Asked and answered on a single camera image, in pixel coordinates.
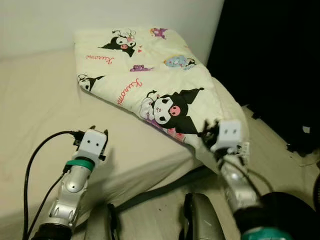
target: kuromi print blanket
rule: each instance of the kuromi print blanket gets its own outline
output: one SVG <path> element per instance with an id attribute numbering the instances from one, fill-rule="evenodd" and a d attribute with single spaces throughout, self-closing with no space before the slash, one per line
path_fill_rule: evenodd
<path id="1" fill-rule="evenodd" d="M 204 164 L 212 161 L 200 138 L 204 121 L 226 116 L 209 71 L 175 31 L 80 31 L 75 34 L 75 60 L 77 80 L 85 91 L 192 145 Z"/>

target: wire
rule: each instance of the wire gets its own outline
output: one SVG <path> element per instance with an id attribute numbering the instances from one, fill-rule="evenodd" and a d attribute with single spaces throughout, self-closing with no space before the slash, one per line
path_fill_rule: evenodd
<path id="1" fill-rule="evenodd" d="M 248 174 L 243 171 L 239 166 L 237 166 L 236 164 L 234 164 L 233 162 L 226 160 L 224 158 L 221 158 L 221 160 L 223 162 L 226 162 L 228 164 L 230 164 L 232 167 L 236 168 L 239 172 L 241 172 L 243 174 L 243 176 L 245 177 L 245 179 L 248 181 L 249 185 L 252 187 L 252 189 L 255 191 L 255 193 L 257 194 L 257 196 L 259 197 L 259 199 L 261 198 L 261 193 L 258 191 L 258 189 L 256 188 L 256 186 L 254 185 L 254 183 L 250 180 Z"/>
<path id="2" fill-rule="evenodd" d="M 311 163 L 299 164 L 298 166 L 299 167 L 307 167 L 307 166 L 311 166 L 311 165 L 317 164 L 319 162 L 320 162 L 320 160 L 318 159 L 317 161 L 314 161 L 314 162 L 311 162 Z"/>
<path id="3" fill-rule="evenodd" d="M 40 145 L 34 150 L 33 154 L 30 157 L 29 163 L 26 167 L 25 176 L 24 176 L 24 186 L 23 186 L 23 234 L 22 240 L 28 240 L 28 220 L 29 220 L 29 212 L 28 212 L 28 182 L 31 165 L 35 159 L 35 156 L 39 152 L 39 150 L 45 145 L 49 140 L 55 138 L 56 136 L 63 134 L 71 134 L 74 135 L 74 131 L 60 131 L 49 137 L 47 137 Z"/>
<path id="4" fill-rule="evenodd" d="M 63 172 L 63 173 L 61 174 L 61 176 L 54 182 L 54 184 L 52 184 L 52 186 L 49 188 L 48 192 L 47 192 L 46 195 L 44 196 L 44 198 L 43 198 L 43 200 L 42 200 L 42 203 L 41 203 L 41 205 L 39 206 L 39 209 L 38 209 L 38 211 L 36 212 L 36 215 L 34 216 L 33 221 L 32 221 L 32 223 L 31 223 L 31 226 L 30 226 L 30 228 L 29 228 L 29 230 L 28 230 L 27 239 L 30 237 L 30 234 L 31 234 L 31 232 L 32 232 L 32 230 L 33 230 L 33 228 L 34 228 L 34 226 L 35 226 L 35 224 L 36 224 L 36 221 L 37 221 L 37 219 L 38 219 L 38 217 L 39 217 L 39 214 L 40 214 L 43 206 L 45 205 L 45 202 L 46 202 L 49 194 L 51 193 L 52 189 L 54 189 L 54 187 L 55 187 L 55 186 L 60 182 L 60 180 L 64 177 L 64 175 L 65 175 L 65 173 Z"/>
<path id="5" fill-rule="evenodd" d="M 274 192 L 274 188 L 272 187 L 271 183 L 264 177 L 262 176 L 260 173 L 252 170 L 252 169 L 248 169 L 249 174 L 253 174 L 255 175 L 258 179 L 260 179 L 262 182 L 264 182 L 264 184 L 268 187 L 269 191 L 272 193 Z"/>

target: blue cartoon character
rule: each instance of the blue cartoon character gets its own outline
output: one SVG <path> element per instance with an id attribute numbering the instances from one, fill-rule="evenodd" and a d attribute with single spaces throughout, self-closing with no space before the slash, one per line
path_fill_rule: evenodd
<path id="1" fill-rule="evenodd" d="M 164 64 L 170 68 L 183 68 L 184 70 L 188 70 L 196 65 L 196 61 L 192 58 L 179 55 L 165 60 Z"/>
<path id="2" fill-rule="evenodd" d="M 129 57 L 132 57 L 135 52 L 134 47 L 136 46 L 136 32 L 129 29 L 128 32 L 115 30 L 112 31 L 112 33 L 116 35 L 110 40 L 110 43 L 100 48 L 122 50 L 127 53 Z"/>

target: bed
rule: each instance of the bed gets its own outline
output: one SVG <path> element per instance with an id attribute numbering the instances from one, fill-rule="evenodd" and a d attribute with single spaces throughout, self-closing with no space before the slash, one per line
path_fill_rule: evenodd
<path id="1" fill-rule="evenodd" d="M 83 92 L 75 79 L 72 49 L 0 62 L 0 224 L 23 214 L 23 182 L 38 144 L 63 130 L 108 129 L 106 161 L 94 170 L 83 212 L 98 201 L 118 206 L 132 197 L 175 181 L 202 165 L 191 148 L 165 136 L 128 111 Z M 214 78 L 222 107 L 248 127 L 240 106 Z M 29 206 L 38 206 L 75 151 L 71 136 L 47 143 L 36 157 L 29 182 Z"/>

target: floor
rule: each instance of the floor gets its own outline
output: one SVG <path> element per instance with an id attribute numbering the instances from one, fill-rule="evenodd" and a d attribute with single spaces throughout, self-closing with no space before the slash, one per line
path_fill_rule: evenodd
<path id="1" fill-rule="evenodd" d="M 250 130 L 249 168 L 266 177 L 276 191 L 291 193 L 312 206 L 312 192 L 319 169 L 320 152 L 300 157 L 286 150 L 286 143 L 262 120 L 251 118 L 252 112 L 243 108 Z M 251 178 L 261 193 L 266 186 Z M 239 232 L 225 201 L 216 175 L 181 186 L 164 195 L 138 204 L 119 215 L 122 240 L 177 240 L 182 227 L 182 206 L 185 194 L 199 192 L 207 195 L 214 206 L 227 240 L 240 239 Z M 82 240 L 85 232 L 73 236 Z"/>

